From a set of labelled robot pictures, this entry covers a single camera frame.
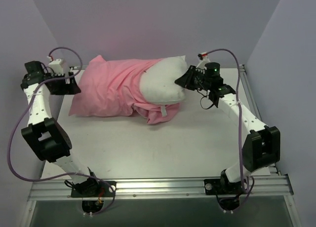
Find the pink floral pillowcase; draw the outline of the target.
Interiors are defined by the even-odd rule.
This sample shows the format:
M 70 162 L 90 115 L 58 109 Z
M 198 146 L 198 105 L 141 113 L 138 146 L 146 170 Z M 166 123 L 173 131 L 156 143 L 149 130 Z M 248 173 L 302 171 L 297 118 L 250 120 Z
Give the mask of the pink floral pillowcase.
M 147 124 L 172 120 L 179 104 L 155 105 L 140 92 L 141 76 L 158 59 L 106 61 L 98 55 L 92 59 L 78 82 L 81 89 L 72 99 L 68 115 L 115 117 L 139 114 Z

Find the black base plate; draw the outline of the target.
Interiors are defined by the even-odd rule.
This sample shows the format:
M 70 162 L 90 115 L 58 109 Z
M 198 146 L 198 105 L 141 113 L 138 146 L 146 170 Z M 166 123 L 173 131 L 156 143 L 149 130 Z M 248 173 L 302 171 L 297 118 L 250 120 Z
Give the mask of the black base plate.
M 204 179 L 204 192 L 215 196 L 220 208 L 225 212 L 233 212 L 240 207 L 240 196 L 245 194 L 241 182 L 230 183 L 227 178 Z
M 69 181 L 64 182 L 65 185 L 72 189 L 71 197 L 86 198 L 93 197 L 96 200 L 83 200 L 81 208 L 85 215 L 97 215 L 109 209 L 116 197 L 116 181 L 99 181 L 88 178 L 81 184 L 74 184 Z

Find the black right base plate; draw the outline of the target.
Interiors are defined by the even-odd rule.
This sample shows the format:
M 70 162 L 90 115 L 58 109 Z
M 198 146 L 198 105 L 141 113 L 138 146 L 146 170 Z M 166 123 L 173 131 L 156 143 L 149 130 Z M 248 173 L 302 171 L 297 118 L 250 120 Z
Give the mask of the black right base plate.
M 241 182 L 230 183 L 227 178 L 204 179 L 204 192 L 215 196 L 220 208 L 225 212 L 233 212 L 240 207 L 240 196 L 245 194 Z

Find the aluminium front rail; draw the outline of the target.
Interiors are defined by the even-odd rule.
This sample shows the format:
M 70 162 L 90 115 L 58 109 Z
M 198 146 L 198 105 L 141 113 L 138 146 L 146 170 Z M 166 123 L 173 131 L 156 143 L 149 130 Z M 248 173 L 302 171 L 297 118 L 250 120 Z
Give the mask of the aluminium front rail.
M 287 176 L 255 176 L 253 196 L 293 195 Z M 170 199 L 208 197 L 205 194 L 204 178 L 174 179 L 118 179 L 115 199 Z M 32 185 L 29 201 L 51 200 L 96 200 L 97 197 L 71 197 L 71 190 L 62 180 L 35 183 Z

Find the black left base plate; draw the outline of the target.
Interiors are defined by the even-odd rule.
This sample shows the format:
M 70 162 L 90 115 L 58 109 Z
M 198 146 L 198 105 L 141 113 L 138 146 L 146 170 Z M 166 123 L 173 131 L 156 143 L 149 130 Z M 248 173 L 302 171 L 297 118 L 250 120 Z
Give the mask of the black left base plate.
M 81 208 L 85 215 L 97 215 L 109 209 L 116 197 L 116 181 L 99 181 L 88 178 L 81 184 L 74 184 L 69 181 L 64 182 L 65 185 L 72 189 L 71 197 L 86 198 L 93 197 L 96 200 L 83 200 Z

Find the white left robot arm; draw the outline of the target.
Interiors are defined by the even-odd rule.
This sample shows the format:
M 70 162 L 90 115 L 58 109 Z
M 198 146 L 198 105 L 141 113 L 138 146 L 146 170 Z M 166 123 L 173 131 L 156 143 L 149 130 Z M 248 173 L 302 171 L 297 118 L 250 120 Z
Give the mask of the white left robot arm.
M 63 73 L 64 65 L 57 64 L 51 72 L 39 61 L 25 63 L 27 74 L 21 88 L 28 100 L 29 120 L 21 130 L 22 137 L 41 161 L 59 166 L 72 179 L 67 186 L 88 197 L 99 193 L 99 182 L 93 172 L 82 165 L 72 152 L 72 143 L 66 131 L 53 118 L 50 95 L 76 95 L 81 92 L 73 73 Z

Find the white pillow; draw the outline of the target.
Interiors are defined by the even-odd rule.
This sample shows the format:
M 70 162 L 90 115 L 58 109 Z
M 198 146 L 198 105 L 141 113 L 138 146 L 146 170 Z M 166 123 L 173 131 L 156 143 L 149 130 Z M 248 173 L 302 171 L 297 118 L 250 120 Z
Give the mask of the white pillow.
M 144 100 L 158 106 L 162 116 L 178 113 L 186 98 L 184 89 L 175 83 L 187 70 L 186 56 L 161 59 L 143 72 L 139 89 Z

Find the aluminium back rail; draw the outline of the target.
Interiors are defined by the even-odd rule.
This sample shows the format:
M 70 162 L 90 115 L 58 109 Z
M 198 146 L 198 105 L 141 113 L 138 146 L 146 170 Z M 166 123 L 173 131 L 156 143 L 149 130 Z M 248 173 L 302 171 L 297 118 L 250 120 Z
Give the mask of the aluminium back rail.
M 84 65 L 82 67 L 80 66 L 71 66 L 70 67 L 70 70 L 73 71 L 73 70 L 79 70 L 79 69 L 82 69 L 82 70 L 85 70 L 87 68 L 87 65 Z M 242 71 L 242 72 L 245 72 L 245 65 L 240 65 L 239 66 L 239 69 Z

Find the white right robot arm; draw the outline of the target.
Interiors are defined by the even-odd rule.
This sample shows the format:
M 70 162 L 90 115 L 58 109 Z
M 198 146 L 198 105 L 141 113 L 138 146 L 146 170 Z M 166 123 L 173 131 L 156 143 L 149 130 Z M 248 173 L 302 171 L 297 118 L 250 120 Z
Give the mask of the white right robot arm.
M 237 164 L 224 170 L 219 182 L 223 193 L 232 193 L 237 182 L 257 170 L 280 160 L 280 131 L 258 119 L 240 100 L 237 89 L 225 84 L 220 76 L 220 64 L 208 62 L 201 67 L 190 66 L 175 84 L 188 90 L 207 93 L 213 106 L 222 110 L 238 127 L 238 134 L 246 131 L 246 138 L 238 139 Z

